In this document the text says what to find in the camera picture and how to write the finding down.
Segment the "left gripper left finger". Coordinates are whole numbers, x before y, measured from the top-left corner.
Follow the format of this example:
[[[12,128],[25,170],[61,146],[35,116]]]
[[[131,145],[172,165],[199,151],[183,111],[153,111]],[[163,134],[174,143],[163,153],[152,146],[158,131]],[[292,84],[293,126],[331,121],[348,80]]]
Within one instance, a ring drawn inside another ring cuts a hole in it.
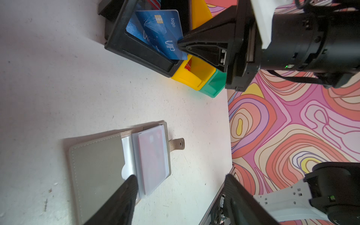
[[[131,225],[138,194],[135,175],[129,176],[86,225]]]

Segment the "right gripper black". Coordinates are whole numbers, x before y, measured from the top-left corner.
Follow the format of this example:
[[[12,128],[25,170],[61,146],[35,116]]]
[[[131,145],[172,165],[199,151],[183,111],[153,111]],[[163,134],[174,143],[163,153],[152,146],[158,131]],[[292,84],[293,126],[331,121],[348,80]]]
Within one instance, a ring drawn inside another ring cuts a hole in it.
[[[216,17],[208,6],[192,5],[191,25],[178,41],[179,49],[227,71],[226,89],[245,91],[260,69],[263,53],[251,2],[237,1]]]

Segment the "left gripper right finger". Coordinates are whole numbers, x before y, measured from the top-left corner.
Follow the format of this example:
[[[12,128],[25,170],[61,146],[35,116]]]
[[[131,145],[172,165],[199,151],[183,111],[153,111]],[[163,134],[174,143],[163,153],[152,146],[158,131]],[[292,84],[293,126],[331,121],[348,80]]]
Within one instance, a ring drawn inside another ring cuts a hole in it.
[[[278,224],[231,174],[226,175],[224,194],[224,215],[230,219],[232,225]]]

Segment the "grey card holder wallet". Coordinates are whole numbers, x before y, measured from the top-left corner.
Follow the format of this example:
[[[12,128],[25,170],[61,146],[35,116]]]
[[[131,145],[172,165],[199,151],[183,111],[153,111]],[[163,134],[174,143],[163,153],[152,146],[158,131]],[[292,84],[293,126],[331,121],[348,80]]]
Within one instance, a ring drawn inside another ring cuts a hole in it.
[[[165,121],[136,125],[69,148],[78,224],[84,225],[131,175],[135,175],[138,181],[136,204],[147,197],[144,193],[138,135],[153,130],[161,130],[164,135],[169,168],[167,179],[172,173],[170,153],[183,150],[185,141],[183,138],[171,140]]]

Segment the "blue VIP card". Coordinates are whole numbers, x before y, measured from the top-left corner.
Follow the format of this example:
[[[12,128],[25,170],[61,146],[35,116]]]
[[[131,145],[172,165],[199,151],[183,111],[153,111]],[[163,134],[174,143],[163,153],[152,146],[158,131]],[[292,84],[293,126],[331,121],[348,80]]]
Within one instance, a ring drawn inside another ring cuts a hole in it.
[[[177,10],[138,10],[131,16],[126,32],[170,60],[188,59],[178,47],[183,32]]]

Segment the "red VIP card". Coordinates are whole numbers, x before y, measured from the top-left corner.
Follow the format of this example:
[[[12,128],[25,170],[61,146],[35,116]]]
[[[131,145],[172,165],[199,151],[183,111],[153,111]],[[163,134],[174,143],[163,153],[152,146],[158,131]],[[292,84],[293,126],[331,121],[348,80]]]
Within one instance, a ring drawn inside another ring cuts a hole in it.
[[[153,130],[140,133],[138,145],[144,193],[148,196],[169,174],[163,132]]]

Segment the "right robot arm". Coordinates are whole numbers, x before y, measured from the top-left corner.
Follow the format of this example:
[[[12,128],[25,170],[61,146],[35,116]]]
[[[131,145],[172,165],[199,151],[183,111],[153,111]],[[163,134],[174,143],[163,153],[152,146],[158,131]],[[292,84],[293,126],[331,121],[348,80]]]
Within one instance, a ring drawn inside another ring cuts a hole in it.
[[[238,1],[179,41],[226,74],[233,174],[287,225],[360,222],[360,3]]]

